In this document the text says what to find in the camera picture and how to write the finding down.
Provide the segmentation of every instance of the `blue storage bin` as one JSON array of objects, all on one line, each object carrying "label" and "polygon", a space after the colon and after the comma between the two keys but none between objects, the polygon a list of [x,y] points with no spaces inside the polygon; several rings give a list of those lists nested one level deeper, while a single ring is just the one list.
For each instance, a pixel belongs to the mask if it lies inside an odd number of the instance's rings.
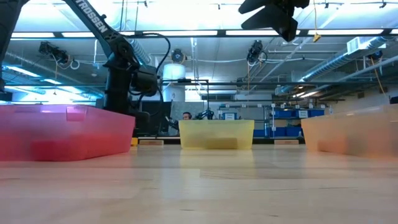
[{"label": "blue storage bin", "polygon": [[298,137],[301,131],[301,127],[286,127],[286,136]]},{"label": "blue storage bin", "polygon": [[275,131],[272,131],[272,128],[268,128],[269,136],[274,137],[285,137],[286,136],[286,128],[276,128]]},{"label": "blue storage bin", "polygon": [[293,118],[298,118],[299,117],[299,111],[298,110],[293,111],[292,117]]},{"label": "blue storage bin", "polygon": [[325,111],[324,110],[310,110],[308,111],[308,116],[310,118],[313,118],[315,116],[323,116],[325,115]]},{"label": "blue storage bin", "polygon": [[266,130],[254,130],[253,137],[264,137],[266,135]]},{"label": "blue storage bin", "polygon": [[292,111],[275,110],[274,118],[291,118]]}]

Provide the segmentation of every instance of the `translucent plastic bin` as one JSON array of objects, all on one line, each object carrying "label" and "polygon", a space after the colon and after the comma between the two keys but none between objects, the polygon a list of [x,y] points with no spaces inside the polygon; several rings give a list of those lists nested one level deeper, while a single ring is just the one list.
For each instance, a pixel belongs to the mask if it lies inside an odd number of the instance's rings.
[{"label": "translucent plastic bin", "polygon": [[383,105],[302,120],[309,151],[398,158],[398,105]]},{"label": "translucent plastic bin", "polygon": [[0,106],[0,160],[77,161],[128,152],[135,123],[83,105]]},{"label": "translucent plastic bin", "polygon": [[254,121],[179,121],[183,149],[251,149]]}]

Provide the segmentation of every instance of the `yellow tag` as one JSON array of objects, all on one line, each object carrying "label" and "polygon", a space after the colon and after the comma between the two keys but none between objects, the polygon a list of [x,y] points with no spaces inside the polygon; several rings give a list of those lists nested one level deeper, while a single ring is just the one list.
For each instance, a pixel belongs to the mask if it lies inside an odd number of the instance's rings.
[{"label": "yellow tag", "polygon": [[317,42],[319,39],[321,39],[321,35],[315,33],[315,35],[313,36],[313,42]]}]

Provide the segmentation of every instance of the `wooden block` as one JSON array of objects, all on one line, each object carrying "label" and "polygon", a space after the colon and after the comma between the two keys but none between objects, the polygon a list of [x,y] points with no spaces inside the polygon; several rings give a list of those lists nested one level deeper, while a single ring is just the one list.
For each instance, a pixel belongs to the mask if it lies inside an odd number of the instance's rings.
[{"label": "wooden block", "polygon": [[297,145],[299,144],[299,140],[274,140],[274,144],[276,145]]},{"label": "wooden block", "polygon": [[138,146],[138,138],[132,138],[131,139],[131,145],[132,146]]},{"label": "wooden block", "polygon": [[139,144],[141,146],[163,146],[163,140],[140,140]]}]

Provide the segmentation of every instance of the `ceiling duct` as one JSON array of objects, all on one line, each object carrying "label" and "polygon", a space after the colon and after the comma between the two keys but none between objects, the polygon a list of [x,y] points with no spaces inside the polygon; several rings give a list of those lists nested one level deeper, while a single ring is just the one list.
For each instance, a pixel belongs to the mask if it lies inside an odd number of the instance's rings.
[{"label": "ceiling duct", "polygon": [[134,55],[137,57],[139,63],[143,66],[149,65],[150,64],[150,56],[147,54],[147,52],[144,50],[144,48],[138,42],[138,40],[134,39],[130,42],[130,44],[132,46]]},{"label": "ceiling duct", "polygon": [[[394,38],[395,37],[371,37],[370,40],[355,38],[352,41],[348,42],[347,50],[343,50],[342,52],[335,54],[334,56],[332,56],[332,58],[329,58],[311,68],[310,70],[306,71],[305,75],[299,80],[299,82],[312,81],[315,78],[329,73],[334,69],[340,68],[341,66],[359,57],[373,54],[380,46],[384,45],[387,41],[394,40]],[[275,93],[276,95],[285,95],[288,94],[289,91],[293,88],[294,86],[292,85],[278,87],[275,90]]]}]

